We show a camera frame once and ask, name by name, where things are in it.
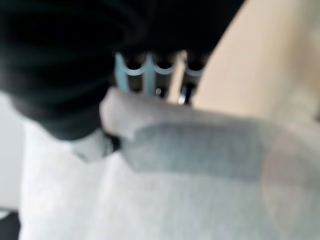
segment white fabric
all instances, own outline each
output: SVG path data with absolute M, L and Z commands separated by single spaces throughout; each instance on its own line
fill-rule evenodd
M 26 123 L 20 240 L 320 239 L 318 126 L 111 90 L 122 149 L 84 163 Z
M 0 220 L 8 217 L 9 214 L 10 212 L 8 211 L 0 211 Z

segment black sleeve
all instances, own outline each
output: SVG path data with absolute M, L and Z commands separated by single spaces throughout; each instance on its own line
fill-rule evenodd
M 99 9 L 80 0 L 0 2 L 0 89 L 61 140 L 101 124 L 114 69 L 110 46 L 122 33 Z

